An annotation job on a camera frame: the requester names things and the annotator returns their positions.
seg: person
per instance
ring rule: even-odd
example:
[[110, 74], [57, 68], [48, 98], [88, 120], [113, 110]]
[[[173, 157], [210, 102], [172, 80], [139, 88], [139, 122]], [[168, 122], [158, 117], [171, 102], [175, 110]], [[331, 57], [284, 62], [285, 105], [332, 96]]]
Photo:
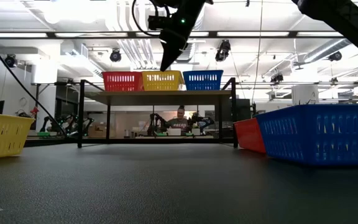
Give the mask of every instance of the person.
[[181, 105], [178, 108], [177, 117], [167, 121], [167, 126], [171, 128], [180, 128], [181, 134], [185, 134], [188, 126], [187, 119], [185, 119], [185, 106]]

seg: red basket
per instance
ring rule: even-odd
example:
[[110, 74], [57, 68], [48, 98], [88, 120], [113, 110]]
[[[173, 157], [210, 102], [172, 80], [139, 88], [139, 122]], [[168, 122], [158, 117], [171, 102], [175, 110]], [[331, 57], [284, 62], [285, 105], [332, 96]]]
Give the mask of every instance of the red basket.
[[142, 72], [102, 72], [106, 91], [144, 91]]
[[241, 148], [255, 152], [266, 153], [262, 134], [256, 118], [234, 123]]

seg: yellow basket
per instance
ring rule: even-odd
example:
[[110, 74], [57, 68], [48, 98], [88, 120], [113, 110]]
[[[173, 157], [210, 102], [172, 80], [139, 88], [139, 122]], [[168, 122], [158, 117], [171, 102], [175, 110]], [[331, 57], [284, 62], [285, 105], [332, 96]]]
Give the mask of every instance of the yellow basket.
[[181, 71], [142, 72], [145, 91], [181, 90], [185, 84]]
[[0, 114], [0, 157], [18, 155], [34, 119]]

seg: blue basket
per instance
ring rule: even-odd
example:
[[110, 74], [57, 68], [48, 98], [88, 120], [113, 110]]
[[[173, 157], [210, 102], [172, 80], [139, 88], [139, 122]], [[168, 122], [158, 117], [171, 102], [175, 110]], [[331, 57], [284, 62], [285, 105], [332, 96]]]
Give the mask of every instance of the blue basket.
[[358, 165], [358, 105], [300, 105], [257, 116], [269, 156]]
[[187, 90], [220, 90], [223, 70], [183, 72]]

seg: basket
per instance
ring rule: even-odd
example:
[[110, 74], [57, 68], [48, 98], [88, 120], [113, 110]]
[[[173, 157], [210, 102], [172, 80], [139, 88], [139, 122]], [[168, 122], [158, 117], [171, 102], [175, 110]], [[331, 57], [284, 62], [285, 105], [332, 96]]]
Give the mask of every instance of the basket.
[[183, 72], [187, 90], [220, 90], [223, 70]]
[[145, 91], [180, 90], [185, 84], [180, 71], [142, 72]]
[[236, 127], [236, 134], [241, 148], [266, 153], [256, 118], [238, 121], [235, 122], [234, 125]]
[[358, 105], [300, 105], [257, 116], [269, 156], [358, 165]]
[[0, 114], [0, 157], [20, 154], [34, 122], [31, 118], [21, 118]]
[[143, 91], [141, 72], [102, 72], [106, 91]]

